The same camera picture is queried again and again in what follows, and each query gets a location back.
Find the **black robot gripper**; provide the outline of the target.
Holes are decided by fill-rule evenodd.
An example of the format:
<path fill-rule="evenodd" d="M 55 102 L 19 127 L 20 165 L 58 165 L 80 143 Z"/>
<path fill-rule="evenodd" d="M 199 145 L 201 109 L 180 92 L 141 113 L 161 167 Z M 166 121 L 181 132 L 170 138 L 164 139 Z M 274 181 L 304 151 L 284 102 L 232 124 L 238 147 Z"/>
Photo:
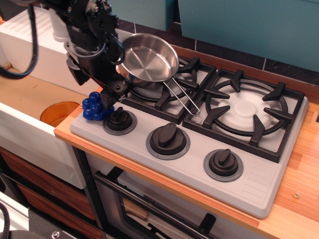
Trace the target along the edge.
<path fill-rule="evenodd" d="M 64 43 L 67 50 L 67 66 L 79 86 L 92 79 L 100 87 L 102 104 L 109 110 L 118 100 L 127 96 L 130 86 L 117 72 L 116 66 L 124 58 L 121 42 L 107 42 L 95 51 L 84 50 L 72 42 Z"/>

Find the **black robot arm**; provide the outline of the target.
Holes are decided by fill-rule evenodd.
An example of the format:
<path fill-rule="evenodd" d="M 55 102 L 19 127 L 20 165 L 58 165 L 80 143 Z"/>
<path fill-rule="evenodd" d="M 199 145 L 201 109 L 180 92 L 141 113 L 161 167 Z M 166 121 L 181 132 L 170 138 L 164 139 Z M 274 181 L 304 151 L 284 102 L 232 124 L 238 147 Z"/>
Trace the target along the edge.
<path fill-rule="evenodd" d="M 124 47 L 115 29 L 118 17 L 105 0 L 43 0 L 65 23 L 67 64 L 76 82 L 92 79 L 102 88 L 102 103 L 110 109 L 128 91 L 116 66 L 124 61 Z"/>

